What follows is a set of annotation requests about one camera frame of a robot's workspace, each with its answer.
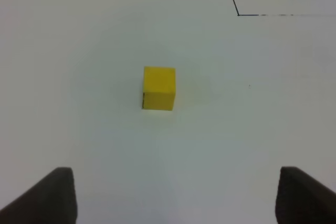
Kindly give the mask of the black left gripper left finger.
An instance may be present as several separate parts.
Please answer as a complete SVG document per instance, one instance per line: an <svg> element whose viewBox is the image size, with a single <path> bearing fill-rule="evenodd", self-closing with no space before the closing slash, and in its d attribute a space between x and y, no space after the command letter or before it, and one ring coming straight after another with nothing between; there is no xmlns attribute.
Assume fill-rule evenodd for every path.
<svg viewBox="0 0 336 224"><path fill-rule="evenodd" d="M58 167L1 209L1 223L76 223L78 206L70 167Z"/></svg>

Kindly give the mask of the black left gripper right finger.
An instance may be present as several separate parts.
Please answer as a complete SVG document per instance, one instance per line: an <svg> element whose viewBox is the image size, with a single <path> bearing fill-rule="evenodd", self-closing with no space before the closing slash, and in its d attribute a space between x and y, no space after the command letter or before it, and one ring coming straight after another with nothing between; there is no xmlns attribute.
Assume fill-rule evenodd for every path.
<svg viewBox="0 0 336 224"><path fill-rule="evenodd" d="M335 223L335 192L297 167L282 167L275 216L278 223Z"/></svg>

